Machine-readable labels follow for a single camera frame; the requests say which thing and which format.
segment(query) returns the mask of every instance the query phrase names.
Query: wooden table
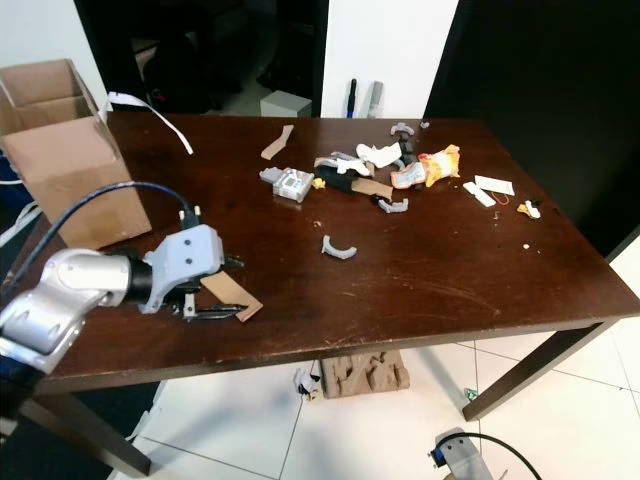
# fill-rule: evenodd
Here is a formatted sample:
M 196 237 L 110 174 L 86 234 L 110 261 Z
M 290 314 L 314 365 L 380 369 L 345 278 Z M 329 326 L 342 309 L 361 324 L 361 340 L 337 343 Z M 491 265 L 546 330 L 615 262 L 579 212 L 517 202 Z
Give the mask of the wooden table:
M 357 143 L 390 144 L 395 121 L 293 119 L 288 146 L 266 161 L 260 152 L 280 135 L 285 119 L 171 119 L 189 138 L 193 156 L 151 114 L 114 113 L 109 126 L 134 179 L 163 183 L 200 205 L 226 252 L 246 262 L 231 275 L 264 309 L 245 324 L 187 324 L 164 311 L 140 315 L 135 307 L 89 315 L 25 413 L 130 475 L 146 474 L 148 458 L 71 392 L 558 331 L 464 408 L 472 420 L 616 320 L 640 314 L 636 296 L 477 121 L 436 120 L 424 133 L 417 121 L 408 122 L 419 132 L 417 152 L 461 147 L 461 178 L 422 192 L 396 190 L 394 201 L 408 197 L 409 210 L 387 215 L 366 196 L 330 188 L 312 190 L 300 205 L 277 198 L 258 172 L 270 166 L 311 171 L 317 156 L 353 152 Z M 376 178 L 388 182 L 392 168 Z M 475 174 L 511 180 L 516 197 L 506 206 L 482 207 L 462 188 Z M 157 192 L 141 191 L 141 197 L 154 230 L 124 245 L 144 253 L 177 230 L 178 205 Z M 515 212 L 526 199 L 542 201 L 540 220 Z M 37 228 L 27 245 L 41 232 Z M 338 248 L 357 247 L 357 255 L 347 261 L 322 255 L 325 234 Z M 61 247 L 52 245 L 43 257 Z M 203 306 L 213 301 L 204 292 L 197 298 Z

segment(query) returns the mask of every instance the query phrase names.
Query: table leg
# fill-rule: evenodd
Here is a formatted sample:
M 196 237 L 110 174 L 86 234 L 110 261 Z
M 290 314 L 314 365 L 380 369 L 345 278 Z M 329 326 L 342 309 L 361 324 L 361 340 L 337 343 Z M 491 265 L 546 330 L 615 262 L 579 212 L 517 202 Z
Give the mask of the table leg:
M 467 421 L 482 418 L 571 356 L 615 322 L 554 333 L 462 409 Z
M 34 397 L 22 414 L 130 477 L 149 475 L 151 460 L 71 394 Z

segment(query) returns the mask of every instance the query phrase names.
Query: white cable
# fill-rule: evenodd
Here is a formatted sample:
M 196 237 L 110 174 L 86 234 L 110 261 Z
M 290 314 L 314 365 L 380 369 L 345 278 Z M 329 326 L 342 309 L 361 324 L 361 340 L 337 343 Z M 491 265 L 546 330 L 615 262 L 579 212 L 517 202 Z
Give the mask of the white cable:
M 129 95 L 128 93 L 109 92 L 108 98 L 109 98 L 109 101 L 111 103 L 117 103 L 118 105 L 131 105 L 133 107 L 146 107 L 149 110 L 151 110 L 158 117 L 160 117 L 160 120 L 162 120 L 167 125 L 167 127 L 169 127 L 171 130 L 176 132 L 176 135 L 178 135 L 178 138 L 182 141 L 182 144 L 184 145 L 184 148 L 187 149 L 187 153 L 189 155 L 193 155 L 193 148 L 191 148 L 191 144 L 187 140 L 187 137 L 185 137 L 184 134 L 173 125 L 173 123 L 171 123 L 169 120 L 164 118 L 160 114 L 160 112 L 158 112 L 151 105 L 149 105 L 148 103 L 140 100 L 138 97 L 134 97 L 133 95 Z
M 36 202 L 31 202 L 24 206 L 18 214 L 16 222 L 0 235 L 0 248 L 4 247 L 15 237 L 24 227 L 29 225 L 42 213 L 42 209 Z

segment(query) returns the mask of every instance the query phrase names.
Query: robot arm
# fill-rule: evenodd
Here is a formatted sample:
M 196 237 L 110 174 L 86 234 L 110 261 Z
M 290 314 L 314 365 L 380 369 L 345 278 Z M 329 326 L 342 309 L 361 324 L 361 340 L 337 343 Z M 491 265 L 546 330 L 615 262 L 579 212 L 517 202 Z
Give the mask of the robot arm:
M 21 405 L 50 374 L 80 335 L 96 307 L 135 303 L 143 314 L 171 305 L 183 318 L 226 318 L 246 307 L 217 305 L 198 312 L 199 279 L 216 273 L 225 259 L 222 241 L 207 225 L 167 236 L 144 261 L 93 250 L 67 249 L 45 264 L 40 282 L 0 313 L 2 439 L 15 427 Z

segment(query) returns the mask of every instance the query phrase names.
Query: black cable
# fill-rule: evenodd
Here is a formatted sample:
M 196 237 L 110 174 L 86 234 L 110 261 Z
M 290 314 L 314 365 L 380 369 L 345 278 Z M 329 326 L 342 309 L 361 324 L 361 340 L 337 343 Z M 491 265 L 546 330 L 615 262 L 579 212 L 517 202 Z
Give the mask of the black cable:
M 442 447 L 443 444 L 445 444 L 446 442 L 448 442 L 449 440 L 453 440 L 454 438 L 468 438 L 468 437 L 473 437 L 473 438 L 481 438 L 483 440 L 489 440 L 490 442 L 494 442 L 497 443 L 498 445 L 500 445 L 501 447 L 506 448 L 507 450 L 509 450 L 511 453 L 513 453 L 516 457 L 518 457 L 520 459 L 520 461 L 522 461 L 522 463 L 525 464 L 525 466 L 529 469 L 529 471 L 533 474 L 533 476 L 537 479 L 537 480 L 542 480 L 542 477 L 540 476 L 540 474 L 538 474 L 538 472 L 536 472 L 536 469 L 533 468 L 533 465 L 531 465 L 529 463 L 529 460 L 527 460 L 526 458 L 524 458 L 524 456 L 518 452 L 515 448 L 513 448 L 511 445 L 509 445 L 508 443 L 503 442 L 502 440 L 496 438 L 496 437 L 492 437 L 491 435 L 485 435 L 484 433 L 474 433 L 474 432 L 458 432 L 458 433 L 452 433 L 451 435 L 447 435 L 446 437 L 444 437 L 443 439 L 441 439 L 437 444 L 436 444 L 436 449 L 440 449 L 440 447 Z
M 110 185 L 105 185 L 104 187 L 101 187 L 89 193 L 88 195 L 84 196 L 80 200 L 78 200 L 76 203 L 71 205 L 62 215 L 60 215 L 60 217 L 58 217 L 58 220 L 56 220 L 56 222 L 53 225 L 51 225 L 51 228 L 49 228 L 47 233 L 45 233 L 42 236 L 38 244 L 31 251 L 31 253 L 27 257 L 27 259 L 24 261 L 24 263 L 20 266 L 20 269 L 16 272 L 16 275 L 13 277 L 9 285 L 7 285 L 7 288 L 4 291 L 3 297 L 6 299 L 11 297 L 11 293 L 13 293 L 15 288 L 18 286 L 18 283 L 20 283 L 20 281 L 22 280 L 22 277 L 24 277 L 24 275 L 27 273 L 27 271 L 29 270 L 33 262 L 35 262 L 36 258 L 38 258 L 38 255 L 42 253 L 42 250 L 44 250 L 44 248 L 51 241 L 51 239 L 53 239 L 53 237 L 58 233 L 58 230 L 60 230 L 62 225 L 64 225 L 64 223 L 67 220 L 69 220 L 69 217 L 71 217 L 71 215 L 73 215 L 78 209 L 80 209 L 80 207 L 82 207 L 83 205 L 86 205 L 91 200 L 93 200 L 96 197 L 99 197 L 100 195 L 104 195 L 105 193 L 112 192 L 113 190 L 120 190 L 121 188 L 128 188 L 128 187 L 144 187 L 144 188 L 153 188 L 155 190 L 160 190 L 161 192 L 167 193 L 175 197 L 182 204 L 182 208 L 185 211 L 185 213 L 191 209 L 191 205 L 189 204 L 186 198 L 184 198 L 179 193 L 171 190 L 170 188 L 157 183 L 138 182 L 138 181 L 130 180 L 128 182 L 118 182 L 118 183 L 112 183 Z

